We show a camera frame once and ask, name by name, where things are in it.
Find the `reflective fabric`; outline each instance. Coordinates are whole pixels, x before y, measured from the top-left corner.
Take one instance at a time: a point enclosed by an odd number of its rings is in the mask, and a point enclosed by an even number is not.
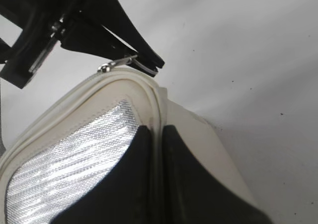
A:
[[[8,224],[47,224],[118,162],[138,128],[126,100],[23,164],[7,188]]]

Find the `bag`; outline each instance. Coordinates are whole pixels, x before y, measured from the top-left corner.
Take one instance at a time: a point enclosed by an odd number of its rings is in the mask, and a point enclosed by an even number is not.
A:
[[[132,69],[89,77],[0,160],[0,224],[270,223],[213,128]]]

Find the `zipper pull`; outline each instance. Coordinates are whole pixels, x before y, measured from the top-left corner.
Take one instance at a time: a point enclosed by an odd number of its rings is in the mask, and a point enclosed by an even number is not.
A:
[[[137,55],[133,55],[130,57],[125,57],[123,59],[114,60],[106,64],[102,64],[101,66],[98,67],[97,72],[109,73],[114,67],[131,64],[133,62],[133,59],[135,59],[136,57]]]

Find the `white wall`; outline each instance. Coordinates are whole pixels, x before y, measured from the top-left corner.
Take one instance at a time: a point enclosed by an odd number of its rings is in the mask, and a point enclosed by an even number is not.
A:
[[[120,2],[275,223],[318,224],[318,0]],[[1,81],[4,144],[103,62],[57,47],[23,91]]]

